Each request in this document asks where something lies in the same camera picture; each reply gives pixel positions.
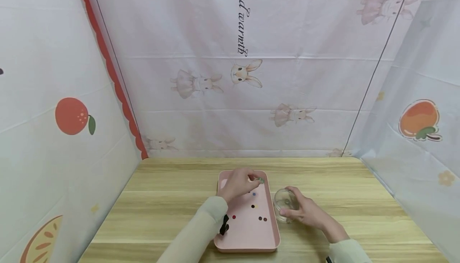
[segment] black clip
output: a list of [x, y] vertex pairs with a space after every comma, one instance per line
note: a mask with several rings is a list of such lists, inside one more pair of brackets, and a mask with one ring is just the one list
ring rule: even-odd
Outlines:
[[227, 216], [227, 214], [225, 214], [224, 216], [224, 224], [222, 224], [222, 227], [220, 228], [220, 231], [219, 233], [224, 236], [225, 232], [227, 232], [227, 230], [229, 229], [229, 224], [227, 224], [227, 221], [229, 221], [229, 217]]

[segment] rabbit in dress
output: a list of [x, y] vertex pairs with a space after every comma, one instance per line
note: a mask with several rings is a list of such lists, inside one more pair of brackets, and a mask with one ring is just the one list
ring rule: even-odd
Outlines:
[[362, 9], [356, 11], [358, 15], [361, 15], [361, 23], [363, 25], [372, 23], [379, 23], [382, 19], [396, 17], [400, 11], [400, 15], [407, 20], [414, 18], [412, 11], [407, 6], [418, 0], [361, 0], [361, 4], [364, 5]]
[[204, 94], [206, 91], [213, 90], [217, 93], [224, 93], [220, 87], [214, 85], [221, 78], [222, 75], [220, 74], [213, 75], [211, 78], [195, 77], [184, 70], [179, 70], [177, 78], [170, 79], [171, 83], [176, 84], [175, 87], [171, 87], [171, 90], [177, 91], [183, 99], [187, 99], [195, 92]]
[[305, 120], [308, 123], [314, 123], [315, 120], [308, 116], [307, 114], [316, 110], [316, 107], [308, 109], [298, 109], [293, 105], [285, 105], [281, 103], [278, 106], [278, 109], [273, 110], [271, 113], [275, 116], [270, 117], [269, 119], [275, 121], [276, 127], [281, 127], [286, 124], [288, 121], [299, 122]]
[[257, 78], [248, 75], [249, 72], [252, 72], [259, 68], [260, 64], [262, 64], [261, 59], [254, 60], [247, 66], [240, 66], [238, 64], [234, 64], [230, 73], [231, 81], [233, 82], [233, 84], [247, 82], [252, 86], [262, 88], [262, 84]]
[[167, 137], [165, 139], [149, 139], [147, 136], [142, 135], [141, 138], [147, 152], [151, 152], [153, 150], [177, 150], [171, 145], [176, 140], [174, 137]]

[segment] hand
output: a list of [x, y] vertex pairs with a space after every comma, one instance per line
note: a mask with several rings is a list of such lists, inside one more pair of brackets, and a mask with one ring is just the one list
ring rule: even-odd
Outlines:
[[321, 209], [312, 199], [303, 196], [299, 189], [291, 186], [286, 187], [286, 189], [294, 193], [300, 208], [299, 210], [281, 209], [281, 216], [300, 221], [306, 226], [320, 229], [330, 243], [337, 243], [350, 238], [342, 225]]
[[251, 190], [254, 190], [260, 185], [260, 181], [256, 180], [254, 170], [249, 168], [238, 168], [232, 171], [224, 188], [217, 192], [217, 196], [225, 199], [227, 203], [238, 196], [242, 196]]

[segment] tent wall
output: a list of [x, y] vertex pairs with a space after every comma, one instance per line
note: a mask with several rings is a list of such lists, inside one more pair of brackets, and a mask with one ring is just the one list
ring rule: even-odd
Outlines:
[[[459, 0], [422, 1], [358, 154], [450, 262], [460, 262], [459, 22]], [[432, 134], [407, 136], [417, 124]]]
[[91, 2], [149, 156], [161, 157], [351, 156], [351, 130], [363, 129], [420, 4]]
[[0, 0], [0, 41], [0, 262], [76, 262], [140, 153], [82, 0]]

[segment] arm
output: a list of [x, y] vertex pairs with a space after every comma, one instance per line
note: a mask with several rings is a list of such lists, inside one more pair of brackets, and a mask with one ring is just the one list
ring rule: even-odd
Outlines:
[[209, 197], [157, 263], [197, 263], [219, 232], [227, 209], [227, 202], [222, 197]]
[[329, 241], [329, 258], [332, 263], [371, 263], [361, 245], [350, 239], [345, 229], [328, 215], [321, 229]]
[[327, 214], [316, 203], [300, 193], [296, 187], [286, 189], [294, 193], [299, 210], [282, 209], [280, 214], [301, 223], [320, 229], [329, 241], [328, 263], [372, 263], [361, 245], [350, 239], [343, 226]]
[[228, 202], [254, 190], [260, 181], [254, 180], [249, 168], [235, 169], [217, 196], [209, 197], [192, 220], [181, 230], [157, 263], [197, 263], [224, 223]]

